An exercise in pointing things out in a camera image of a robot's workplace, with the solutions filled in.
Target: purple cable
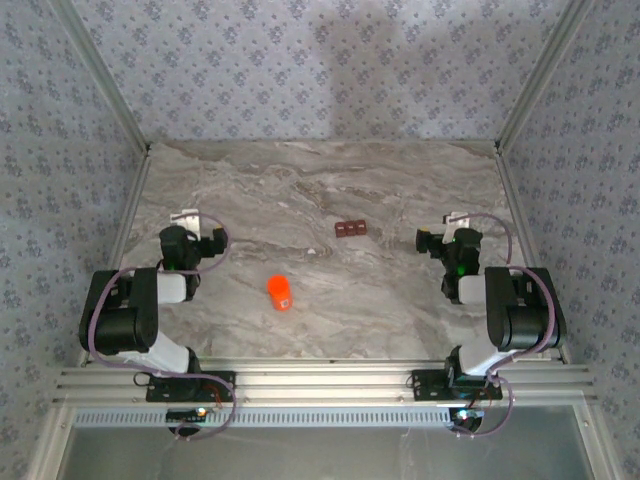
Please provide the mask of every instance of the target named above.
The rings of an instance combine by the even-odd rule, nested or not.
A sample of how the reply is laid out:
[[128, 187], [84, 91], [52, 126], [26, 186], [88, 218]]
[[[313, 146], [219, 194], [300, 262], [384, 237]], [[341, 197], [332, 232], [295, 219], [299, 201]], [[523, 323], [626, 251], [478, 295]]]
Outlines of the purple cable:
[[[206, 215], [204, 213], [198, 213], [198, 214], [187, 214], [187, 215], [180, 215], [179, 217], [174, 217], [174, 218], [183, 218], [183, 217], [188, 217], [188, 216], [192, 216], [192, 215], [199, 215], [201, 217], [204, 218], [208, 218], [210, 220], [213, 220], [214, 222], [217, 222], [218, 224], [220, 224], [222, 226], [222, 228], [224, 228], [225, 232], [227, 233], [227, 238], [228, 238], [228, 242], [227, 242], [227, 248], [225, 249], [224, 254], [222, 255], [222, 258], [220, 260], [218, 260], [216, 263], [214, 263], [213, 265], [211, 265], [210, 267], [204, 268], [200, 271], [198, 270], [186, 270], [186, 271], [175, 271], [172, 270], [170, 272], [167, 273], [182, 273], [183, 275], [197, 275], [199, 273], [205, 273], [205, 272], [209, 272], [211, 270], [213, 270], [215, 267], [217, 267], [218, 265], [220, 265], [222, 263], [222, 261], [227, 257], [228, 252], [229, 252], [229, 247], [231, 245], [231, 238], [229, 236], [229, 231], [224, 227], [224, 225], [222, 225], [222, 223], [220, 221], [218, 221], [217, 219], [215, 219], [214, 217], [212, 217], [211, 215]], [[169, 372], [166, 370], [160, 370], [160, 369], [155, 369], [155, 368], [150, 368], [147, 367], [145, 365], [138, 365], [135, 363], [129, 363], [129, 364], [120, 364], [120, 363], [113, 363], [113, 362], [109, 362], [107, 360], [105, 360], [104, 358], [102, 358], [100, 356], [100, 354], [98, 353], [98, 351], [96, 350], [96, 330], [98, 327], [98, 317], [100, 316], [100, 312], [102, 311], [102, 307], [104, 306], [105, 301], [107, 300], [107, 297], [109, 296], [111, 289], [115, 286], [116, 282], [118, 281], [118, 279], [120, 277], [122, 277], [123, 275], [129, 273], [129, 272], [133, 272], [135, 269], [135, 267], [128, 267], [128, 268], [124, 268], [118, 272], [116, 272], [116, 274], [111, 277], [111, 279], [107, 282], [107, 285], [104, 287], [104, 290], [102, 291], [102, 294], [100, 294], [100, 298], [98, 299], [98, 303], [96, 304], [96, 308], [93, 312], [93, 315], [91, 315], [91, 320], [89, 321], [89, 353], [91, 353], [91, 355], [93, 356], [93, 358], [96, 360], [97, 363], [104, 365], [105, 367], [109, 367], [109, 368], [120, 368], [120, 369], [128, 369], [128, 370], [136, 370], [139, 372], [145, 372], [148, 373], [150, 375], [164, 375], [166, 377], [173, 377], [173, 378], [202, 378], [205, 380], [211, 380], [213, 382], [216, 382], [220, 385], [222, 385], [224, 388], [226, 388], [229, 393], [231, 394], [231, 398], [233, 400], [232, 402], [232, 406], [231, 406], [231, 413], [229, 414], [229, 418], [227, 418], [227, 420], [225, 420], [225, 422], [220, 425], [219, 427], [213, 428], [211, 429], [211, 431], [207, 432], [207, 433], [203, 433], [200, 435], [196, 435], [193, 437], [186, 437], [185, 440], [187, 441], [191, 441], [191, 440], [204, 440], [205, 438], [210, 438], [213, 437], [214, 435], [217, 435], [220, 432], [223, 432], [224, 430], [226, 430], [227, 428], [229, 428], [229, 425], [231, 424], [231, 422], [233, 421], [233, 419], [235, 418], [236, 415], [236, 408], [238, 405], [238, 399], [236, 397], [236, 393], [233, 390], [233, 386], [226, 382], [225, 380], [223, 380], [220, 377], [217, 377], [215, 375], [208, 375], [206, 373], [178, 373], [178, 372]], [[186, 426], [192, 426], [195, 428], [200, 428], [197, 425], [193, 425], [193, 424], [189, 424], [189, 423], [183, 423], [181, 425], [179, 425], [176, 428], [176, 436], [178, 436], [179, 438], [183, 438], [180, 437], [178, 435], [178, 433], [180, 432], [180, 430]]]
[[524, 352], [516, 352], [513, 355], [503, 358], [502, 360], [498, 360], [496, 363], [494, 363], [487, 369], [487, 379], [492, 383], [495, 383], [495, 382], [504, 383], [507, 387], [507, 390], [509, 391], [509, 405], [507, 406], [507, 414], [500, 421], [500, 423], [498, 423], [498, 425], [496, 425], [490, 430], [487, 430], [486, 432], [473, 433], [462, 427], [453, 428], [454, 431], [463, 433], [464, 435], [470, 436], [470, 437], [486, 437], [488, 435], [492, 435], [494, 433], [499, 432], [506, 425], [507, 421], [511, 417], [511, 411], [513, 410], [513, 401], [514, 401], [513, 390], [511, 389], [511, 385], [509, 384], [509, 382], [507, 382], [505, 378], [500, 377], [496, 373], [496, 371], [499, 368], [514, 362], [517, 358], [520, 358], [524, 355], [528, 355], [530, 353], [538, 353], [547, 345], [547, 343], [551, 339], [551, 336], [553, 335], [553, 330], [555, 329], [555, 326], [556, 326], [556, 307], [553, 303], [551, 292], [549, 291], [547, 286], [544, 284], [542, 279], [526, 267], [509, 266], [508, 268], [511, 270], [518, 270], [519, 272], [522, 272], [528, 275], [529, 277], [531, 277], [531, 279], [534, 282], [536, 282], [538, 287], [540, 287], [540, 290], [542, 290], [542, 294], [544, 295], [545, 301], [547, 302], [547, 309], [549, 310], [549, 321], [547, 323], [547, 330], [544, 332], [542, 339], [538, 343], [536, 343], [533, 347], [529, 348], [528, 350], [525, 350]]
[[478, 217], [483, 217], [483, 218], [491, 218], [493, 220], [495, 220], [496, 222], [498, 222], [502, 228], [504, 228], [505, 233], [507, 234], [507, 265], [509, 265], [511, 263], [511, 254], [513, 252], [513, 240], [511, 238], [511, 231], [509, 230], [509, 227], [507, 226], [506, 223], [504, 223], [504, 220], [502, 220], [499, 217], [496, 217], [495, 215], [492, 215], [490, 213], [470, 213], [468, 215], [463, 215], [461, 217], [456, 217], [456, 218], [450, 218], [449, 221], [450, 222], [456, 222], [458, 220], [466, 220], [467, 218], [478, 218]]

